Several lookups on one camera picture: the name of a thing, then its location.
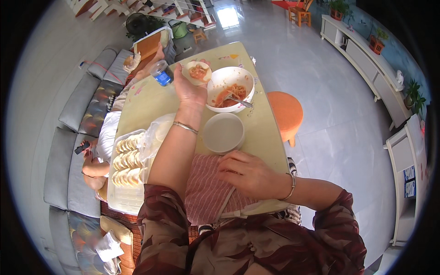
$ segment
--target person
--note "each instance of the person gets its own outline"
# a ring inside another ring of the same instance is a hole
[[[133,274],[362,274],[367,251],[352,194],[325,180],[275,172],[241,151],[219,159],[217,177],[250,198],[316,210],[315,230],[260,214],[231,219],[189,244],[183,202],[207,90],[183,77],[180,64],[174,83],[180,100],[175,122],[190,130],[170,128],[144,184],[137,219],[143,244]]]
[[[134,84],[150,75],[151,67],[158,61],[165,58],[162,44],[159,42],[159,48],[153,59],[148,62],[144,68],[139,70],[134,78],[115,98],[110,112],[106,115],[99,137],[90,142],[90,146],[83,150],[84,163],[82,173],[84,181],[93,190],[98,191],[108,184],[110,158],[113,150],[114,138],[116,136],[117,125],[121,117],[127,94]],[[96,147],[96,156],[94,157],[92,148]]]

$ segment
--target hand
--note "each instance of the hand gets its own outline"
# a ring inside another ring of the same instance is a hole
[[[217,176],[258,200],[283,199],[292,187],[290,175],[277,173],[259,157],[237,150],[219,159]]]
[[[85,143],[86,141],[88,141],[88,140],[85,140],[85,139],[84,139],[84,140],[80,143],[80,146],[83,146],[84,143]],[[91,149],[92,149],[92,147],[93,147],[93,142],[92,142],[92,141],[88,141],[88,143],[89,143],[90,145],[89,145],[89,147],[87,147],[87,148],[85,148],[84,150],[82,150],[83,153],[85,153],[86,150],[91,150]]]
[[[89,149],[86,149],[86,150],[84,150],[83,152],[84,152],[84,161],[86,161],[86,160],[90,160],[90,161],[92,161],[92,159],[93,159],[93,152],[92,151],[90,151]]]
[[[201,62],[210,64],[206,60],[202,59]],[[176,87],[176,94],[179,97],[180,103],[183,105],[205,107],[208,91],[207,85],[196,86],[192,84],[186,77],[182,75],[182,65],[176,64],[174,69],[174,85]]]

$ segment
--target bracelet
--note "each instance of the bracelet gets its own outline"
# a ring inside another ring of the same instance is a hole
[[[287,199],[289,199],[292,196],[293,191],[295,190],[295,186],[297,185],[297,180],[295,179],[295,177],[292,174],[290,174],[290,173],[286,173],[286,174],[290,175],[292,177],[292,190],[290,191],[290,194],[286,198],[280,200],[282,202],[286,201]]]
[[[194,134],[198,135],[198,132],[197,132],[196,130],[194,130],[193,128],[188,127],[188,126],[186,126],[185,124],[182,124],[182,123],[180,123],[180,122],[178,122],[178,121],[175,121],[175,122],[173,122],[172,124],[173,124],[173,125],[180,126],[180,127],[182,127],[182,128],[185,128],[186,130],[190,130],[190,131],[193,132]]]

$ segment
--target plastic jar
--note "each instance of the plastic jar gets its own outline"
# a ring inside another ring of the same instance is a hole
[[[150,74],[161,86],[168,86],[174,81],[174,73],[165,60],[156,62],[151,67]]]

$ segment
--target blue wall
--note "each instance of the blue wall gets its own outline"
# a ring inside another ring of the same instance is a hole
[[[321,15],[330,14],[328,5],[323,2],[328,2],[328,0],[316,0],[309,8],[309,12],[312,14],[312,26],[319,31],[321,30]],[[431,95],[426,78],[419,65],[416,63],[405,46],[403,46],[403,44],[380,22],[376,21],[366,12],[356,7],[356,0],[346,0],[346,2],[350,5],[350,9],[353,11],[353,17],[350,20],[348,17],[345,17],[343,21],[349,25],[353,25],[353,29],[359,32],[364,38],[369,36],[371,24],[373,24],[373,29],[371,31],[371,34],[373,35],[376,34],[375,30],[377,27],[383,29],[389,35],[389,38],[388,40],[383,41],[385,47],[382,50],[381,55],[388,61],[394,70],[402,71],[403,77],[405,78],[405,87],[408,87],[408,83],[410,82],[411,78],[414,78],[415,81],[418,82],[420,85],[419,92],[421,96],[426,98],[425,104],[429,104],[431,101]],[[423,108],[421,115],[422,118],[425,119],[426,107]]]

